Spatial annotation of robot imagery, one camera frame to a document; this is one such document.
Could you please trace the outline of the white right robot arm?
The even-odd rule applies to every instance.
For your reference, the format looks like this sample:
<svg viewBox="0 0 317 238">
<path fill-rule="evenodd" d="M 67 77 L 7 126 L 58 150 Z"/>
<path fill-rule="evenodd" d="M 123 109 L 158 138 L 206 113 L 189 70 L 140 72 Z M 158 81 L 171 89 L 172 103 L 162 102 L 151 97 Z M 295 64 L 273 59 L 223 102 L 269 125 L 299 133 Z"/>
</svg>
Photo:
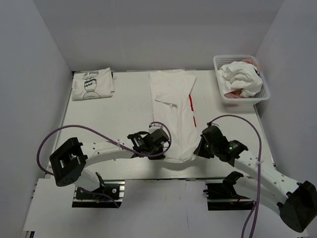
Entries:
<svg viewBox="0 0 317 238">
<path fill-rule="evenodd" d="M 202 136 L 195 154 L 218 157 L 235 168 L 223 181 L 221 192 L 253 200 L 275 212 L 292 230 L 302 233 L 317 215 L 317 189 L 309 181 L 300 183 L 260 163 L 248 148 L 226 137 Z"/>
</svg>

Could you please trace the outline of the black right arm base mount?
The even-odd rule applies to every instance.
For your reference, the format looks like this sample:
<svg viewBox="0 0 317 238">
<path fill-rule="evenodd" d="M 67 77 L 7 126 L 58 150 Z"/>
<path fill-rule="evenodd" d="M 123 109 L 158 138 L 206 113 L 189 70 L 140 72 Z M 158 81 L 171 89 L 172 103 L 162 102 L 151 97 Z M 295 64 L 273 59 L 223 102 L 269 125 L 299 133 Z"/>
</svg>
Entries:
<svg viewBox="0 0 317 238">
<path fill-rule="evenodd" d="M 203 193 L 207 197 L 209 211 L 238 211 L 251 210 L 254 201 L 239 195 L 234 189 L 237 180 L 243 178 L 240 172 L 231 172 L 221 182 L 210 182 L 206 184 Z"/>
</svg>

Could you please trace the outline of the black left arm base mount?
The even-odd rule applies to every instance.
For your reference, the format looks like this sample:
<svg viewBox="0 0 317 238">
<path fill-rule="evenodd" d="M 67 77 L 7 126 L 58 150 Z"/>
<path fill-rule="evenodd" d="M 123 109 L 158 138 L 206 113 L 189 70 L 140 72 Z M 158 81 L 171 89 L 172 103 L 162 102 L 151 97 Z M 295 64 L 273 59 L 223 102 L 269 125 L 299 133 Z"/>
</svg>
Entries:
<svg viewBox="0 0 317 238">
<path fill-rule="evenodd" d="M 99 173 L 96 173 L 99 187 L 93 191 L 83 191 L 76 188 L 73 197 L 73 208 L 119 208 L 122 203 L 123 196 L 122 184 L 105 182 Z"/>
</svg>

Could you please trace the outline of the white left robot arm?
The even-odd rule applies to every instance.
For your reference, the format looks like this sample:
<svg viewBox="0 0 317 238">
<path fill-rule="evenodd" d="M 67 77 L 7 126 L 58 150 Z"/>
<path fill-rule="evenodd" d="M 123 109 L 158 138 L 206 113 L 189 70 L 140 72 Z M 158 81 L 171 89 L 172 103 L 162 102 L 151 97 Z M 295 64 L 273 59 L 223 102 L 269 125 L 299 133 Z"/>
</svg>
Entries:
<svg viewBox="0 0 317 238">
<path fill-rule="evenodd" d="M 169 137 L 163 129 L 153 132 L 140 131 L 127 136 L 122 142 L 82 143 L 73 137 L 66 140 L 50 155 L 50 163 L 58 187 L 75 184 L 84 188 L 94 198 L 104 194 L 105 186 L 97 172 L 91 172 L 88 166 L 116 159 L 147 157 L 164 158 L 164 144 Z"/>
</svg>

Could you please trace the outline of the white t-shirt with red-black print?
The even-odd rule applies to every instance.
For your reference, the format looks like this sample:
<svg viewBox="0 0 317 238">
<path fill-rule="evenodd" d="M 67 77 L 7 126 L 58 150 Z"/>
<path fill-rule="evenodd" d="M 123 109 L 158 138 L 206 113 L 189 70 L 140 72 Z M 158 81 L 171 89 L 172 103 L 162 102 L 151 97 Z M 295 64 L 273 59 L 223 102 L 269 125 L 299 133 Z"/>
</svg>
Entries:
<svg viewBox="0 0 317 238">
<path fill-rule="evenodd" d="M 182 69 L 149 73 L 153 120 L 165 124 L 171 134 L 166 162 L 186 163 L 196 158 L 194 151 L 200 139 L 191 98 L 196 80 Z"/>
</svg>

